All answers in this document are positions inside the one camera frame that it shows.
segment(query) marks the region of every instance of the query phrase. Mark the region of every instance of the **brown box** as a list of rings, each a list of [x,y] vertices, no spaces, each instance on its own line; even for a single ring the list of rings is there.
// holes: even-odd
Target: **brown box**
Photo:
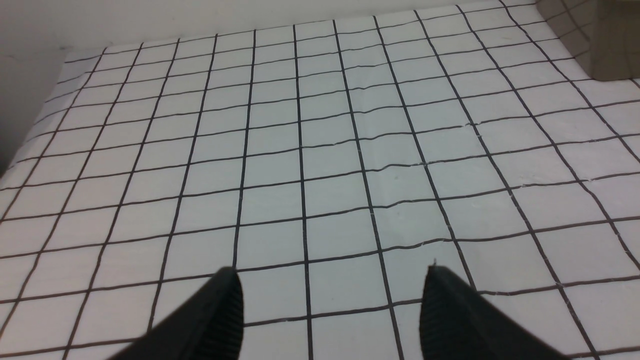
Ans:
[[[639,0],[537,0],[536,7],[592,78],[640,78]]]

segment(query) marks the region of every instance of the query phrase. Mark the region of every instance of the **grid paper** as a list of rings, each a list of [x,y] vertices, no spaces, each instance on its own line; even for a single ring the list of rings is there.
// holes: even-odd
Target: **grid paper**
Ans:
[[[638,358],[639,111],[521,0],[70,54],[1,180],[0,358],[105,359],[232,265],[241,359],[420,359],[434,261]]]

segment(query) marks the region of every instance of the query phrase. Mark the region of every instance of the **floor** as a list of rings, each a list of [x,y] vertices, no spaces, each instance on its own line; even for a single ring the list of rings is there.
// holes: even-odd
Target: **floor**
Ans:
[[[527,0],[69,54],[0,181],[0,358],[105,359],[231,265],[241,359],[420,359],[436,261],[637,359],[638,113]]]

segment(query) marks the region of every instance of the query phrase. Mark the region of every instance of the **grid square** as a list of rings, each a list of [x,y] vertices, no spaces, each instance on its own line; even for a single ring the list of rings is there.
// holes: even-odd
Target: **grid square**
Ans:
[[[307,220],[309,259],[326,259],[376,250],[368,210]]]
[[[505,9],[489,9],[480,12],[469,12],[466,16],[473,30],[515,26],[513,20],[509,18]]]
[[[593,110],[549,114],[539,117],[538,122],[556,143],[585,142],[614,135]]]
[[[161,271],[165,248],[166,238],[107,246],[100,258],[93,286],[100,288],[156,281]]]
[[[307,313],[305,268],[302,265],[242,272],[240,280],[246,323]]]
[[[299,34],[296,35],[298,36],[298,41],[296,42],[298,57],[316,56],[338,51],[338,47],[335,45],[335,37],[333,36],[301,40]]]
[[[242,202],[242,224],[302,216],[299,184],[246,189],[243,192]]]
[[[640,99],[640,88],[631,80],[586,80],[575,84],[593,106]]]
[[[233,66],[212,70],[207,88],[214,89],[233,85],[245,85],[250,81],[251,67],[249,65]]]
[[[115,208],[108,208],[62,214],[47,249],[105,242],[115,213]]]
[[[246,159],[245,186],[286,183],[300,180],[300,159],[295,151],[250,156]]]
[[[253,60],[253,49],[251,49],[251,45],[249,45],[249,49],[221,51],[221,39],[222,37],[218,37],[218,45],[216,45],[216,54],[213,59],[212,70],[224,69],[236,65],[251,65]]]
[[[87,155],[86,152],[82,152],[42,158],[27,181],[27,185],[75,180],[82,171]]]
[[[307,216],[366,207],[362,174],[305,182]]]
[[[3,333],[0,353],[64,347],[83,298],[78,294],[20,302]]]
[[[6,218],[29,217],[42,214],[57,214],[62,211],[72,184],[49,184],[25,187],[20,191]],[[7,206],[12,198],[7,198]]]
[[[147,141],[153,142],[193,136],[197,123],[197,114],[174,115],[154,119],[149,127]]]
[[[124,67],[133,65],[133,61],[138,54],[137,51],[127,51],[119,54],[103,54],[95,70],[112,69],[114,67]]]
[[[305,147],[331,145],[354,139],[349,115],[302,122],[302,144]]]
[[[148,125],[149,121],[145,120],[104,126],[95,148],[103,149],[105,147],[141,143],[147,132]]]
[[[164,80],[147,80],[122,85],[118,101],[147,99],[160,96]]]
[[[199,136],[193,149],[192,162],[235,158],[244,154],[244,131]]]
[[[560,152],[581,179],[640,170],[640,164],[618,139],[561,145]]]
[[[209,279],[168,281],[162,284],[154,313],[154,326],[169,316],[174,310],[196,293]]]
[[[531,235],[460,246],[478,290],[509,292],[555,285]]]
[[[55,219],[41,217],[3,222],[0,226],[0,256],[40,251]]]
[[[491,153],[551,145],[531,118],[505,119],[477,126]]]
[[[422,23],[430,38],[446,37],[467,33],[469,31],[462,14],[427,19],[423,20]]]
[[[191,195],[239,188],[242,166],[242,159],[191,165],[184,193]]]
[[[158,100],[156,116],[176,115],[200,111],[203,92],[164,95]]]
[[[127,188],[125,202],[150,201],[177,197],[184,179],[185,167],[135,172]]]
[[[564,81],[550,63],[533,63],[503,69],[515,88],[525,88]]]
[[[131,240],[168,234],[173,224],[176,204],[176,200],[162,200],[122,206],[109,240]]]
[[[471,33],[452,37],[432,38],[431,43],[438,54],[467,53],[482,49],[482,44],[480,44],[476,36]]]
[[[200,126],[198,126],[198,135],[244,130],[246,128],[246,112],[246,106],[204,111],[199,115]]]
[[[471,51],[462,54],[440,55],[442,65],[449,75],[461,74],[488,69],[495,69],[495,64],[484,51]]]
[[[402,91],[404,103],[407,106],[456,98],[449,81],[445,78],[403,83],[400,84],[400,91]]]
[[[558,291],[518,296],[485,295],[484,298],[558,351],[564,354],[589,352]]]
[[[487,120],[529,116],[513,92],[471,97],[464,99],[463,102],[476,124]]]
[[[340,72],[305,76],[298,79],[300,97],[344,90],[344,78]]]
[[[468,125],[467,114],[460,105],[459,100],[412,106],[407,108],[407,111],[416,132]]]
[[[304,359],[308,356],[307,322],[279,322],[244,329],[240,360]]]
[[[206,93],[203,109],[217,110],[247,105],[248,99],[249,85],[210,89]]]
[[[247,155],[297,150],[298,125],[289,124],[249,130]]]
[[[422,166],[388,167],[367,173],[371,202],[387,206],[399,201],[431,199],[433,192]]]
[[[634,300],[640,295],[640,281],[576,286],[566,294],[595,348],[634,346],[633,334],[640,332]]]
[[[156,102],[157,99],[117,102],[109,114],[107,124],[149,119],[154,112]]]
[[[164,277],[208,275],[231,266],[235,233],[235,229],[222,229],[174,236]]]
[[[238,268],[302,261],[302,221],[242,226],[237,251]]]
[[[604,220],[596,202],[578,184],[520,188],[513,195],[535,229]]]
[[[74,344],[144,335],[155,294],[155,285],[91,292],[80,318]]]
[[[256,65],[280,60],[290,60],[293,58],[294,47],[292,42],[255,48]]]
[[[498,70],[455,75],[451,76],[451,81],[461,97],[506,92],[511,89]]]
[[[213,45],[211,45],[211,47],[206,50],[207,53],[211,54],[212,48]],[[210,65],[211,55],[202,55],[197,56],[196,58],[175,60],[173,62],[173,65],[171,65],[171,71],[169,71],[169,79],[171,79],[172,76],[177,75],[192,74],[194,72],[206,72],[209,70]]]
[[[74,101],[74,106],[85,106],[93,104],[110,104],[119,100],[118,92],[121,85],[106,85],[98,88],[84,88]]]
[[[138,157],[140,145],[96,150],[91,153],[82,176],[103,176],[130,172]]]
[[[638,273],[609,224],[540,233],[538,239],[562,282],[609,279]]]
[[[260,127],[290,124],[297,121],[298,104],[295,100],[289,100],[271,104],[252,105],[249,124],[251,127]]]
[[[192,139],[146,143],[142,147],[136,170],[186,164],[192,143]]]
[[[86,247],[42,254],[23,296],[35,297],[88,288],[99,252],[99,247]]]
[[[527,230],[507,192],[444,200],[442,205],[458,238],[493,238]]]
[[[345,92],[300,99],[302,120],[331,117],[347,112],[349,112],[349,103]]]
[[[170,61],[136,65],[131,68],[128,81],[161,79],[166,76],[167,71],[169,70],[169,65],[171,65]]]
[[[418,134],[417,137],[428,163],[484,155],[470,126]]]
[[[176,58],[186,58],[188,56],[198,56],[211,54],[213,45],[216,43],[215,37],[199,39],[181,39],[176,51]]]
[[[376,208],[374,212],[384,249],[450,237],[442,212],[434,200],[404,202],[389,208]]]
[[[485,47],[517,45],[529,42],[524,31],[517,27],[476,31]]]
[[[177,231],[235,225],[239,192],[185,197],[180,204]]]
[[[393,85],[371,86],[350,90],[353,111],[367,113],[371,110],[390,106],[401,106],[398,91]]]
[[[312,321],[314,359],[398,359],[388,311],[330,316]]]
[[[298,94],[296,93],[296,81],[294,79],[278,80],[270,81],[269,83],[253,84],[251,101],[254,104],[261,102],[275,102],[276,105],[282,105],[283,100],[295,99],[296,96],[298,96]]]
[[[205,88],[207,78],[202,74],[180,75],[166,78],[163,95],[194,92]]]
[[[575,180],[552,148],[495,155],[493,160],[512,187]]]
[[[257,64],[253,67],[254,81],[270,81],[296,77],[294,60],[282,60],[273,63]]]
[[[360,171],[360,158],[355,142],[302,150],[305,179],[334,176]]]
[[[387,303],[377,255],[309,264],[309,286],[313,314]]]
[[[136,64],[171,60],[176,51],[177,44],[169,44],[156,47],[148,47],[140,50]]]
[[[60,155],[89,151],[93,147],[99,132],[100,129],[96,128],[57,132],[44,154]]]
[[[128,178],[128,175],[119,175],[78,181],[65,211],[117,205],[124,194]]]
[[[534,115],[587,106],[584,99],[568,83],[518,90]]]
[[[0,270],[2,270],[2,278],[0,278],[0,298],[16,299],[20,293],[23,282],[33,268],[36,256],[19,256],[16,258],[8,258],[0,260]]]
[[[424,278],[429,264],[436,261],[467,282],[465,269],[455,244],[437,241],[415,249],[395,249],[385,252],[391,298],[394,302],[422,298]]]
[[[429,166],[440,197],[461,197],[504,187],[487,158],[475,158]]]
[[[609,216],[621,218],[640,214],[638,191],[640,184],[638,175],[617,176],[608,179],[594,180],[587,184],[602,202]]]
[[[299,77],[320,74],[324,72],[340,72],[340,57],[338,54],[325,54],[311,56],[309,58],[298,58]]]
[[[442,67],[435,57],[406,60],[392,64],[392,67],[399,83],[444,76]]]

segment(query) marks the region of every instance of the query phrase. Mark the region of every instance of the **white wall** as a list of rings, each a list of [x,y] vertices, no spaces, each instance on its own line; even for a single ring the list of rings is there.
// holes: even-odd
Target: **white wall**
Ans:
[[[60,71],[61,49],[226,33],[469,0],[0,0],[0,172]]]

